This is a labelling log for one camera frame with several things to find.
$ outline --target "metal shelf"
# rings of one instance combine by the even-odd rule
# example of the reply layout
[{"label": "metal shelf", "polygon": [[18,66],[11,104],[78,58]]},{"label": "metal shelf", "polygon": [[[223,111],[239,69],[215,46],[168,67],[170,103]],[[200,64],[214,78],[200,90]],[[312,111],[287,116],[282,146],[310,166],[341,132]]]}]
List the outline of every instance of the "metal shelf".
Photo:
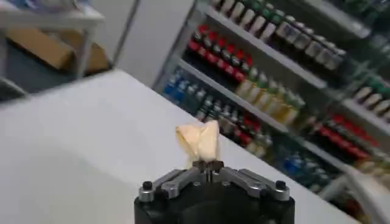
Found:
[{"label": "metal shelf", "polygon": [[207,75],[203,74],[202,72],[198,71],[196,68],[185,62],[184,60],[179,61],[179,66],[182,67],[184,70],[191,73],[193,76],[197,77],[199,80],[203,81],[213,89],[217,90],[221,94],[225,95],[227,98],[229,98],[231,101],[237,103],[239,106],[245,108],[248,112],[255,115],[257,118],[259,118],[261,121],[267,123],[271,127],[274,127],[280,132],[287,133],[288,129],[282,125],[281,123],[275,121],[272,117],[270,117],[268,114],[263,113],[258,108],[254,107],[249,102],[243,100],[242,98],[238,97],[235,93],[231,92],[227,88],[220,85],[218,82],[215,82],[213,79],[209,78]]},{"label": "metal shelf", "polygon": [[224,15],[217,12],[213,7],[209,7],[208,10],[206,10],[206,14],[212,18],[213,20],[219,22],[226,28],[230,29],[232,32],[235,32],[237,35],[239,35],[241,38],[248,41],[250,44],[255,46],[257,49],[264,52],[269,57],[273,58],[274,60],[278,61],[280,64],[282,64],[284,67],[290,69],[293,73],[301,76],[304,80],[306,80],[308,83],[312,84],[313,86],[323,89],[327,87],[327,83],[323,81],[322,79],[316,77],[313,73],[310,71],[307,71],[300,65],[298,65],[296,62],[288,58],[287,56],[281,54],[277,50],[271,48],[266,43],[262,42],[260,39],[256,38],[252,34],[246,32],[244,29],[242,29],[240,26],[237,26],[235,23],[227,19]]},{"label": "metal shelf", "polygon": [[6,0],[0,0],[0,27],[40,27],[40,28],[89,28],[104,21],[104,16],[89,5],[80,10],[60,14],[34,13],[21,10]]},{"label": "metal shelf", "polygon": [[386,133],[388,136],[390,136],[390,125],[388,125],[384,120],[377,117],[374,113],[371,113],[361,105],[357,104],[352,99],[346,99],[342,102],[342,104],[350,111],[359,115],[359,117],[362,117],[364,120],[371,123],[383,133]]},{"label": "metal shelf", "polygon": [[338,9],[326,0],[302,1],[358,38],[366,38],[371,33],[371,28],[367,27],[357,18],[354,18],[353,16],[348,15],[346,12]]},{"label": "metal shelf", "polygon": [[327,153],[326,151],[322,150],[318,146],[314,145],[311,142],[303,140],[303,146],[311,151],[312,153],[316,154],[317,156],[321,157],[326,162],[332,164],[337,169],[344,171],[345,163],[337,159],[336,157],[332,156],[331,154]]}]

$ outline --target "bottle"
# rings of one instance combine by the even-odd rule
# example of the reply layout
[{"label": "bottle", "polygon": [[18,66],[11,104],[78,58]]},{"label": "bottle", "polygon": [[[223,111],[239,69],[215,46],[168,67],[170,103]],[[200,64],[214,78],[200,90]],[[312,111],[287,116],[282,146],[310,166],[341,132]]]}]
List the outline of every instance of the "bottle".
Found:
[{"label": "bottle", "polygon": [[260,39],[262,41],[264,41],[265,43],[268,42],[268,39],[274,34],[276,27],[278,27],[279,24],[282,22],[284,16],[284,12],[280,10],[275,11],[275,14],[272,16],[272,19],[265,27],[263,33],[260,35]]},{"label": "bottle", "polygon": [[300,179],[300,184],[305,187],[310,187],[310,185],[312,185],[313,181],[315,180],[315,171],[318,168],[319,166],[317,163],[310,159],[306,159],[305,166],[303,168],[303,178]]},{"label": "bottle", "polygon": [[329,176],[326,173],[319,172],[318,170],[316,171],[315,183],[309,187],[309,190],[314,193],[320,192],[330,182]]},{"label": "bottle", "polygon": [[256,133],[253,141],[246,147],[246,150],[252,154],[257,152],[258,147],[261,145],[261,142],[264,141],[264,135],[261,131]]},{"label": "bottle", "polygon": [[230,119],[230,105],[225,105],[224,109],[222,110],[222,113],[219,115],[218,118],[218,124],[219,124],[219,131],[221,134],[226,135],[225,128],[229,124]]},{"label": "bottle", "polygon": [[237,96],[240,96],[241,98],[245,99],[249,90],[253,87],[254,83],[256,83],[257,78],[258,78],[257,68],[252,67],[250,69],[248,78],[245,81],[241,82],[241,84],[235,91]]},{"label": "bottle", "polygon": [[331,58],[325,64],[325,68],[327,68],[330,72],[336,71],[341,65],[341,63],[344,61],[346,54],[347,54],[346,51],[335,47],[333,49],[333,54]]},{"label": "bottle", "polygon": [[257,7],[257,4],[254,4],[255,1],[252,1],[253,4],[251,7],[247,8],[245,13],[243,13],[243,16],[239,20],[239,26],[243,28],[244,30],[248,29],[248,26],[250,25],[250,22],[253,20],[254,16],[256,15],[254,10],[257,10],[256,8],[254,9],[253,7]]},{"label": "bottle", "polygon": [[286,115],[281,120],[281,123],[285,126],[291,125],[305,105],[305,101],[300,96],[296,96],[296,101],[294,102],[293,107],[291,107],[290,110],[286,113]]},{"label": "bottle", "polygon": [[207,117],[205,118],[205,122],[208,122],[211,120],[217,120],[221,110],[222,110],[222,102],[220,100],[217,100],[214,103],[213,108],[210,110]]},{"label": "bottle", "polygon": [[188,47],[193,51],[198,51],[202,45],[202,40],[208,33],[208,26],[201,25],[198,29],[195,30],[190,42],[188,43]]},{"label": "bottle", "polygon": [[190,85],[187,88],[187,91],[183,97],[182,103],[180,104],[180,107],[189,113],[191,110],[191,106],[192,106],[193,102],[195,101],[195,93],[196,93],[197,89],[198,89],[197,84]]},{"label": "bottle", "polygon": [[304,30],[300,33],[295,42],[290,46],[291,50],[285,51],[285,53],[291,58],[296,59],[300,63],[302,61],[303,51],[310,44],[313,35],[313,29],[304,28]]},{"label": "bottle", "polygon": [[283,49],[286,44],[287,36],[293,29],[295,18],[293,16],[286,16],[285,19],[280,23],[280,26],[274,32],[274,35],[268,42],[275,49]]},{"label": "bottle", "polygon": [[206,36],[203,38],[203,46],[210,50],[213,48],[216,40],[218,38],[217,32],[215,31],[210,31]]},{"label": "bottle", "polygon": [[245,5],[240,1],[236,1],[232,13],[229,16],[229,19],[236,23],[237,20],[240,18],[241,14],[243,14],[244,9]]},{"label": "bottle", "polygon": [[181,69],[176,69],[174,75],[168,80],[168,83],[164,87],[163,97],[169,99],[172,92],[176,89],[176,86],[181,79],[183,71]]},{"label": "bottle", "polygon": [[321,67],[325,67],[325,64],[329,62],[332,57],[332,50],[336,47],[334,43],[329,41],[324,42],[324,48],[318,53],[318,55],[314,58],[315,62],[321,65]]},{"label": "bottle", "polygon": [[266,84],[267,84],[267,77],[262,72],[259,78],[257,79],[257,82],[252,84],[251,89],[244,97],[244,99],[249,103],[255,103],[256,99],[258,98],[259,94],[262,92],[262,89],[265,88]]},{"label": "bottle", "polygon": [[218,38],[218,41],[216,44],[214,44],[212,52],[215,56],[221,57],[222,49],[225,48],[226,45],[226,39],[224,37]]},{"label": "bottle", "polygon": [[269,148],[272,147],[272,139],[269,135],[264,135],[263,139],[257,143],[257,150],[254,154],[257,158],[263,159],[269,153]]},{"label": "bottle", "polygon": [[315,35],[311,40],[309,46],[305,49],[305,58],[303,62],[308,68],[315,68],[317,63],[314,62],[316,56],[323,50],[323,43],[326,39],[322,36]]},{"label": "bottle", "polygon": [[382,115],[385,111],[390,108],[390,89],[386,88],[383,93],[384,100],[379,102],[371,111],[377,115]]},{"label": "bottle", "polygon": [[171,94],[172,103],[180,105],[184,98],[185,91],[189,83],[190,82],[187,80],[183,80],[179,83],[178,87]]},{"label": "bottle", "polygon": [[203,121],[210,110],[211,106],[213,106],[213,96],[207,96],[205,102],[201,106],[201,108],[197,111],[195,118]]},{"label": "bottle", "polygon": [[233,7],[234,2],[235,2],[234,0],[225,0],[221,9],[220,9],[220,12],[223,15],[227,16],[227,13]]},{"label": "bottle", "polygon": [[223,126],[223,134],[232,139],[234,135],[234,130],[237,127],[238,123],[238,110],[233,110],[232,115],[229,117],[227,123]]},{"label": "bottle", "polygon": [[263,110],[268,102],[271,100],[272,95],[277,92],[278,85],[275,81],[270,80],[269,81],[269,86],[266,90],[262,92],[262,94],[257,98],[255,102],[255,106],[259,110]]},{"label": "bottle", "polygon": [[370,108],[374,105],[376,105],[379,101],[382,100],[383,98],[383,95],[386,91],[386,88],[380,84],[378,86],[376,86],[376,88],[374,89],[374,92],[364,101],[362,102],[362,106],[366,107],[366,108]]},{"label": "bottle", "polygon": [[232,65],[236,68],[239,68],[241,66],[241,63],[244,58],[244,51],[242,49],[239,49],[235,54],[232,55]]},{"label": "bottle", "polygon": [[252,57],[250,56],[250,54],[246,54],[245,59],[243,60],[243,63],[241,64],[241,71],[244,74],[248,74],[252,65],[253,65]]},{"label": "bottle", "polygon": [[284,95],[283,102],[281,102],[280,106],[271,114],[271,116],[275,120],[281,122],[288,111],[293,107],[292,105],[295,99],[296,98],[293,92],[287,90],[286,94]]},{"label": "bottle", "polygon": [[211,64],[215,64],[217,63],[218,59],[219,59],[219,55],[216,55],[214,54],[213,52],[213,49],[214,49],[214,45],[216,43],[216,40],[217,40],[217,33],[214,32],[214,31],[211,31],[210,33],[208,33],[208,35],[204,38],[204,47],[206,48],[207,50],[207,56],[206,56],[206,59],[209,63]]},{"label": "bottle", "polygon": [[202,102],[206,96],[207,92],[206,90],[204,89],[201,89],[199,90],[196,94],[195,94],[195,97],[194,97],[194,100],[189,102],[188,104],[188,112],[191,114],[191,115],[195,115],[196,112],[198,111],[198,109],[200,108],[200,106],[202,105]]},{"label": "bottle", "polygon": [[370,95],[370,93],[372,93],[374,91],[374,89],[380,85],[381,84],[380,84],[380,81],[378,79],[370,78],[368,80],[368,82],[363,84],[363,86],[355,93],[355,95],[353,96],[353,99],[358,103],[363,102],[365,99],[367,99],[367,97]]},{"label": "bottle", "polygon": [[269,105],[264,109],[266,114],[272,115],[283,104],[283,99],[286,94],[286,88],[283,85],[279,85],[276,95],[272,96]]},{"label": "bottle", "polygon": [[257,15],[256,19],[254,19],[254,22],[248,26],[249,33],[255,37],[258,37],[260,30],[266,24],[267,20],[271,20],[273,11],[274,6],[272,4],[266,4],[263,9],[259,10],[259,14]]}]

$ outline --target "white bottle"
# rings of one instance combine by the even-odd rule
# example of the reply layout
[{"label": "white bottle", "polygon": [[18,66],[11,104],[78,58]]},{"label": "white bottle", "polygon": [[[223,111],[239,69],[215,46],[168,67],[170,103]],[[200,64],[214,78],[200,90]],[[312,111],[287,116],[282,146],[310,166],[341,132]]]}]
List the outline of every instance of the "white bottle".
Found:
[{"label": "white bottle", "polygon": [[253,36],[255,36],[256,33],[263,27],[263,25],[266,21],[267,20],[264,17],[258,16],[256,18],[255,22],[253,23],[253,25],[250,27],[249,33],[251,33]]},{"label": "white bottle", "polygon": [[361,101],[363,98],[367,97],[372,92],[371,86],[366,86],[361,88],[353,97],[353,99],[357,102]]},{"label": "white bottle", "polygon": [[298,117],[300,110],[306,105],[305,101],[303,101],[303,99],[300,96],[296,96],[296,97],[297,97],[295,103],[296,106],[288,112],[288,114],[285,117],[285,120],[283,121],[283,124],[285,126],[291,125],[294,122],[294,120]]},{"label": "white bottle", "polygon": [[382,100],[383,96],[381,93],[374,93],[371,96],[369,96],[362,105],[366,108],[371,107],[372,105],[375,105],[377,102]]},{"label": "white bottle", "polygon": [[244,4],[241,2],[237,2],[236,6],[234,6],[234,9],[233,9],[232,14],[230,15],[229,19],[232,20],[233,22],[235,22],[239,18],[239,16],[242,14],[244,9],[245,9]]},{"label": "white bottle", "polygon": [[283,103],[283,98],[285,94],[286,94],[286,88],[283,85],[279,85],[276,96],[272,98],[272,102],[268,105],[268,107],[264,110],[264,112],[266,114],[271,115],[272,113],[277,111],[278,108]]},{"label": "white bottle", "polygon": [[254,18],[254,16],[255,16],[255,12],[252,9],[246,10],[245,15],[243,16],[241,22],[239,23],[239,26],[241,26],[243,29],[245,29],[246,26]]},{"label": "white bottle", "polygon": [[378,114],[386,111],[389,107],[390,107],[390,99],[384,100],[384,101],[380,102],[376,107],[374,107],[372,112],[374,114],[378,115]]},{"label": "white bottle", "polygon": [[245,79],[236,90],[236,94],[241,98],[245,98],[249,90],[252,88],[254,82],[257,81],[258,71],[257,68],[251,68],[249,71],[248,79]]},{"label": "white bottle", "polygon": [[280,23],[280,21],[283,19],[284,16],[285,16],[284,12],[282,12],[280,10],[276,10],[275,15],[271,19],[271,22],[268,23],[265,30],[263,31],[263,33],[259,37],[259,39],[261,39],[264,42],[267,42],[268,38],[272,34],[274,34],[277,25]]},{"label": "white bottle", "polygon": [[245,99],[250,103],[254,103],[261,91],[261,86],[263,85],[263,83],[266,82],[267,82],[266,75],[264,73],[261,73],[257,80],[257,83],[253,85],[252,89],[250,89]]},{"label": "white bottle", "polygon": [[272,99],[272,95],[276,93],[278,88],[278,84],[271,80],[269,81],[268,89],[257,99],[255,102],[255,106],[259,110],[263,110],[263,108],[268,104],[268,102]]},{"label": "white bottle", "polygon": [[227,12],[229,12],[229,10],[233,7],[233,4],[234,4],[234,0],[225,0],[224,4],[221,7],[220,12],[226,15]]}]

